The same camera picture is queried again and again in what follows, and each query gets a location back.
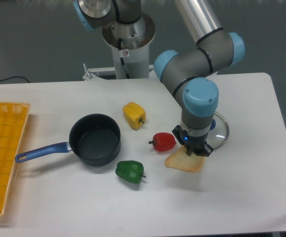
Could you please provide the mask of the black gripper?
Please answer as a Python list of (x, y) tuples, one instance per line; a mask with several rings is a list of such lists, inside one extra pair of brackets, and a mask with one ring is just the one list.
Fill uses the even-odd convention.
[(183, 130), (180, 125), (177, 125), (172, 133), (178, 142), (185, 146), (188, 156), (191, 156), (196, 151), (197, 156), (208, 157), (213, 152), (213, 148), (205, 144), (208, 132), (202, 136), (194, 136), (190, 135), (186, 129)]

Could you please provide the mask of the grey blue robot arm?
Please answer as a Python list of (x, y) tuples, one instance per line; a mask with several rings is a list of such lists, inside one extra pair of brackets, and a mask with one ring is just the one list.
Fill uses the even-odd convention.
[(142, 12), (139, 0), (75, 0), (73, 5), (85, 29), (101, 28), (118, 79), (146, 78), (154, 70), (182, 109), (174, 136), (188, 155), (209, 156), (213, 148), (207, 136), (219, 91), (208, 76), (242, 60), (242, 38), (223, 29), (207, 1), (178, 0), (176, 6), (196, 49), (184, 56), (164, 51), (151, 65), (149, 45), (155, 37), (155, 24)]

